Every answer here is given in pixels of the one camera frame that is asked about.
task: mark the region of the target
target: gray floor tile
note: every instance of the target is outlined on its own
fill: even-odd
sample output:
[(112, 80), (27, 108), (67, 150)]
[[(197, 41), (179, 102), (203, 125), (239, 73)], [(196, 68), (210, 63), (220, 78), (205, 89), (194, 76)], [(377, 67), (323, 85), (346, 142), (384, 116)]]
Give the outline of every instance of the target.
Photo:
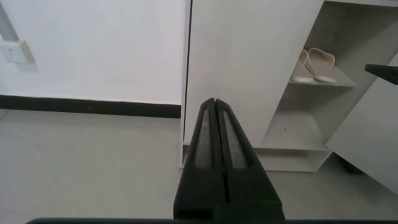
[(99, 115), (90, 122), (36, 216), (172, 218), (180, 120)]
[(268, 172), (287, 219), (398, 220), (398, 195), (331, 158), (317, 173)]
[[(0, 223), (172, 218), (179, 119), (0, 110)], [(398, 220), (398, 196), (331, 159), (268, 172), (288, 219)]]
[(80, 127), (47, 115), (8, 111), (0, 121), (0, 213), (32, 217), (76, 146)]

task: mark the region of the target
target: black baseboard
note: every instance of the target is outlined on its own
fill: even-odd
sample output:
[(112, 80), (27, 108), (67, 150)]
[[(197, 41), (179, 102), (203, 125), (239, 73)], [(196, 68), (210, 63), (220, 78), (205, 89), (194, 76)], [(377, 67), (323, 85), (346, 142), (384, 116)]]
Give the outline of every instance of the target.
[(181, 105), (0, 95), (0, 109), (181, 118)]

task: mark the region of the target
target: black handle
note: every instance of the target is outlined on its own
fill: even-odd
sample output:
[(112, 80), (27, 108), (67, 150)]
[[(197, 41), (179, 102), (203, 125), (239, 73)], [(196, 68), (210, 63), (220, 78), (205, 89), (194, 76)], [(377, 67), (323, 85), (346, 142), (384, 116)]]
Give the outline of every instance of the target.
[(398, 85), (398, 67), (366, 64), (365, 71), (372, 73), (385, 81), (391, 82), (394, 85)]

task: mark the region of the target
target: cabinet shelf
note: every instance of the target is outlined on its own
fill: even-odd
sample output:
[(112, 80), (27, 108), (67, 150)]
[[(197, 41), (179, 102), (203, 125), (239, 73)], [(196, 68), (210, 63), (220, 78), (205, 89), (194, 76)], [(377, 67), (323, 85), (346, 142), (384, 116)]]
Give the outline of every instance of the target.
[(277, 110), (261, 147), (327, 151), (321, 132), (305, 110)]
[(333, 66), (333, 72), (336, 74), (336, 83), (327, 83), (320, 81), (312, 81), (310, 83), (300, 83), (293, 80), (289, 80), (289, 83), (294, 83), (298, 85), (325, 85), (325, 86), (341, 86), (341, 87), (355, 87), (355, 82), (350, 79), (343, 71), (341, 71), (337, 66)]

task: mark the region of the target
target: white wall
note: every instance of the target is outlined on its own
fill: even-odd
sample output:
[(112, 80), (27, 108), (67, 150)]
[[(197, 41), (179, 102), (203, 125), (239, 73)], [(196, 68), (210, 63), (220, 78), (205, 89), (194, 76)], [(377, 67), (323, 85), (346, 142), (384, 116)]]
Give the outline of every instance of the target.
[(0, 95), (181, 103), (184, 0), (1, 0), (35, 65), (0, 55)]

